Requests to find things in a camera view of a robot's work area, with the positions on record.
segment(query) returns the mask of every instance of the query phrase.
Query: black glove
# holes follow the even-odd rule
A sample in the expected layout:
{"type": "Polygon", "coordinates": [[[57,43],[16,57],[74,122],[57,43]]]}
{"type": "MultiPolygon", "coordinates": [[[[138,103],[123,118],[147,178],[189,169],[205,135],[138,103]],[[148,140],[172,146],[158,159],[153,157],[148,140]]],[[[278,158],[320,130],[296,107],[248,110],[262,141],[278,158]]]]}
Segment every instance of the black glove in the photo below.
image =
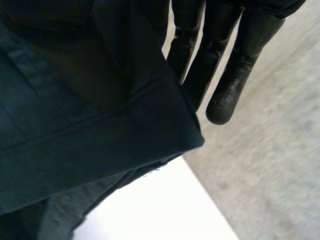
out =
{"type": "Polygon", "coordinates": [[[203,37],[185,78],[205,3],[204,0],[172,0],[176,31],[167,61],[183,83],[194,109],[199,109],[241,15],[231,56],[206,109],[208,120],[217,125],[231,119],[263,47],[284,24],[285,17],[294,13],[304,2],[206,0],[203,37]]]}

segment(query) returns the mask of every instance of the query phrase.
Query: concrete floor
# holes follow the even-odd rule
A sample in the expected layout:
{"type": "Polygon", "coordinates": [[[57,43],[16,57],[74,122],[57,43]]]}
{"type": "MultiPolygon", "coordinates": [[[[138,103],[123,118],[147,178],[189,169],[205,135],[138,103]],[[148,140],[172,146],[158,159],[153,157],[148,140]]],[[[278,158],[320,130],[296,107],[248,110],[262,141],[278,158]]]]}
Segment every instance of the concrete floor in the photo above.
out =
{"type": "Polygon", "coordinates": [[[184,157],[240,240],[319,240],[320,1],[307,0],[287,18],[231,121],[216,126],[205,109],[235,36],[198,111],[205,146],[184,157]]]}

